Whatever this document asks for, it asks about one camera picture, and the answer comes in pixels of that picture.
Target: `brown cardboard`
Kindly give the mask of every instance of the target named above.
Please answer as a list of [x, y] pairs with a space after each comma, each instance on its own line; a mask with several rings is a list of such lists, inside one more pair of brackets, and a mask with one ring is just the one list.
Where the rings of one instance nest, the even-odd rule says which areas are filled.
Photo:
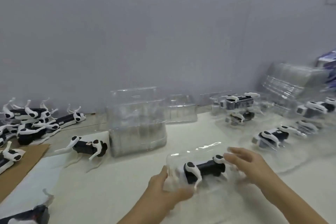
[[49, 144], [40, 144], [19, 148], [26, 151], [22, 159], [0, 174], [0, 203], [15, 189], [36, 163], [39, 162], [48, 147]]

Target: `table surface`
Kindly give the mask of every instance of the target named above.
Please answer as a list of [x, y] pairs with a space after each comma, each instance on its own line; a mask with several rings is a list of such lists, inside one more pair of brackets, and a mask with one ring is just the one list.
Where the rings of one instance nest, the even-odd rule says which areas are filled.
[[[166, 164], [168, 154], [214, 142], [221, 142], [222, 149], [238, 146], [236, 137], [244, 136], [241, 131], [232, 132], [221, 127], [210, 113], [199, 114], [198, 118], [195, 123], [167, 125], [167, 145], [158, 150], [117, 159], [109, 156], [102, 166], [88, 173], [86, 158], [63, 169], [52, 191], [55, 200], [49, 208], [49, 223], [92, 223], [97, 218], [100, 223], [116, 223], [141, 196], [149, 178]], [[52, 144], [47, 156], [65, 147], [74, 135], [105, 129], [103, 120], [89, 117], [86, 126], [61, 131], [46, 141]], [[336, 157], [317, 158], [281, 178], [327, 221], [336, 221]], [[254, 186], [247, 186], [240, 194], [244, 212], [229, 223], [287, 223]]]

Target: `human arm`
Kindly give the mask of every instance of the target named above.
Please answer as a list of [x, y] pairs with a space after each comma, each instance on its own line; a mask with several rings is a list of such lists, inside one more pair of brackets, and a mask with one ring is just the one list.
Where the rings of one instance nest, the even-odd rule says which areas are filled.
[[268, 166], [260, 154], [244, 148], [229, 148], [224, 158], [244, 172], [290, 224], [328, 224]]
[[154, 175], [148, 187], [134, 207], [117, 224], [159, 224], [174, 206], [193, 196], [192, 188], [180, 188], [175, 192], [163, 190], [167, 167]]

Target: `gray wall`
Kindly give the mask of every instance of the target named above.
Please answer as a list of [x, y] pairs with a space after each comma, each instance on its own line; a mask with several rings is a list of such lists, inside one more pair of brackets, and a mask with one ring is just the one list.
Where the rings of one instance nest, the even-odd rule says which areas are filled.
[[253, 89], [336, 47], [326, 0], [0, 0], [0, 104], [95, 110], [109, 90]]

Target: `human hand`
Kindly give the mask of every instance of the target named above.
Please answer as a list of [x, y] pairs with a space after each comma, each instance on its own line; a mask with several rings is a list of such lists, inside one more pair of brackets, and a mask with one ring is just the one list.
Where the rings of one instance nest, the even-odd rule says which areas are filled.
[[152, 176], [143, 195], [118, 224], [159, 224], [177, 203], [193, 196], [193, 188], [164, 191], [167, 177], [167, 167], [163, 166], [159, 174]]
[[263, 157], [244, 148], [229, 147], [228, 150], [233, 154], [225, 153], [225, 160], [236, 165], [238, 170], [245, 173], [248, 181], [258, 186], [264, 196], [272, 201], [274, 191], [284, 185], [284, 182], [270, 168]]

